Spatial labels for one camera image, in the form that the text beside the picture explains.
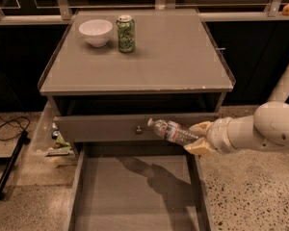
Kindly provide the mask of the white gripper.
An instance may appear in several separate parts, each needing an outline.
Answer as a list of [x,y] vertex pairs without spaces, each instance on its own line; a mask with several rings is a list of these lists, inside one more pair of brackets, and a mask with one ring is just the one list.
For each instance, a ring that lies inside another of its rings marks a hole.
[[216,151],[221,154],[235,153],[237,149],[232,145],[228,127],[231,117],[219,118],[213,123],[202,121],[192,125],[189,130],[200,137],[197,141],[184,145],[184,149],[193,155],[211,155]]

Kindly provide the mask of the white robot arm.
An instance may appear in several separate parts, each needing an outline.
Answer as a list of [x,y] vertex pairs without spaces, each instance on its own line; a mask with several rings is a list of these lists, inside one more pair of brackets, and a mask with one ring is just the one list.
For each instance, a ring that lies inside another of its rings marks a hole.
[[277,82],[268,101],[253,115],[219,118],[191,127],[204,132],[197,141],[184,146],[194,155],[229,154],[242,149],[261,152],[289,152],[289,65]]

